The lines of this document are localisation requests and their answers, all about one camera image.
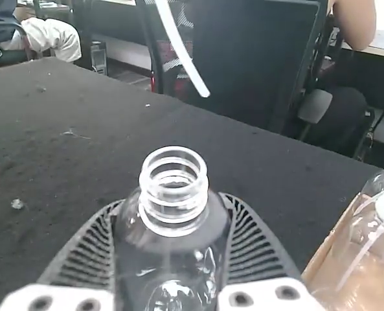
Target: bottle opening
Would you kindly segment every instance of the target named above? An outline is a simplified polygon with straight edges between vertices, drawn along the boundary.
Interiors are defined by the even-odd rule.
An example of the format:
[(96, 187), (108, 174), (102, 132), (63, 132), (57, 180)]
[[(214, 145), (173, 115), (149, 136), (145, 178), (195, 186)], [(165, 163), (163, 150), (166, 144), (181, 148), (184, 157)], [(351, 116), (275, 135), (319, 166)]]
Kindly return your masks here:
[(151, 153), (142, 166), (140, 204), (150, 222), (185, 224), (204, 210), (207, 167), (195, 151), (169, 146)]

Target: bottle neck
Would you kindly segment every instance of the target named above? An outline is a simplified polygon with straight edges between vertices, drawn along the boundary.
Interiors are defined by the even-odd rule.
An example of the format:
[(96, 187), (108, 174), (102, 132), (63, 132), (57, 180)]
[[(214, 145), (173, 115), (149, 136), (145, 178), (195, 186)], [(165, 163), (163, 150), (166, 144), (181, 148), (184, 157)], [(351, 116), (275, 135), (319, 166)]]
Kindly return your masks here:
[(139, 178), (143, 222), (164, 236), (187, 235), (201, 219), (209, 183), (204, 160), (183, 147), (165, 147), (144, 161)]

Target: person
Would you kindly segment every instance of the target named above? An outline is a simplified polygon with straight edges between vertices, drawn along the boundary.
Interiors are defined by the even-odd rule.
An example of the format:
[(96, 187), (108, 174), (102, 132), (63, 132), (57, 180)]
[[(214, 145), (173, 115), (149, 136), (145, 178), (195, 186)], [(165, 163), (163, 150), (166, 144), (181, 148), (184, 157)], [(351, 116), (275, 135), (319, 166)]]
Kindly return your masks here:
[(376, 34), (376, 5), (374, 0), (329, 0), (343, 38), (353, 50), (362, 51)]
[[(0, 21), (18, 23), (14, 16), (17, 0), (0, 0)], [(30, 48), (35, 52), (52, 49), (55, 57), (73, 62), (81, 57), (80, 37), (74, 27), (56, 19), (28, 18), (21, 22), (27, 33)], [(20, 33), (14, 29), (0, 29), (0, 48), (24, 49)]]
[[(374, 0), (329, 0), (343, 38), (353, 50), (366, 49), (376, 33)], [(352, 87), (322, 86), (333, 95), (330, 107), (322, 119), (311, 127), (306, 142), (346, 156), (352, 156), (361, 136), (367, 130), (367, 101)]]

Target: clear plastic bottle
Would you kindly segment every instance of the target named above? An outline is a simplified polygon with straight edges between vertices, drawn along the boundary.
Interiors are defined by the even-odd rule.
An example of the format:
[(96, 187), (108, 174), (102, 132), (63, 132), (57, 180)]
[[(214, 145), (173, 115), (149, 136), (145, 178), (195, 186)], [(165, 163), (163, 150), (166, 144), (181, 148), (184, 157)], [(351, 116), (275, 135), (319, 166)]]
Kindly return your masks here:
[(363, 210), (364, 203), (369, 199), (377, 199), (378, 195), (384, 191), (384, 170), (378, 172), (371, 177), (364, 185), (359, 193), (359, 204), (354, 214), (358, 214)]
[(310, 290), (327, 310), (384, 311), (384, 191), (335, 238)]
[(117, 310), (214, 310), (231, 221), (195, 152), (164, 147), (144, 161), (115, 224)]

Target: white pants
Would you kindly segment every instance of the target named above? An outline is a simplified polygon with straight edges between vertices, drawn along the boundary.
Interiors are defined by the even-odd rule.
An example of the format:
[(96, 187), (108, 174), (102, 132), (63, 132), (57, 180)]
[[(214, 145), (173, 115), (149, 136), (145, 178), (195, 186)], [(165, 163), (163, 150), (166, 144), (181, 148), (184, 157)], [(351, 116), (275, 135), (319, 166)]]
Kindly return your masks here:
[[(81, 57), (80, 37), (70, 24), (56, 19), (45, 21), (36, 17), (26, 19), (21, 24), (33, 51), (52, 49), (55, 56), (65, 62), (73, 62)], [(15, 31), (12, 40), (3, 42), (0, 47), (5, 50), (24, 49), (20, 33)]]

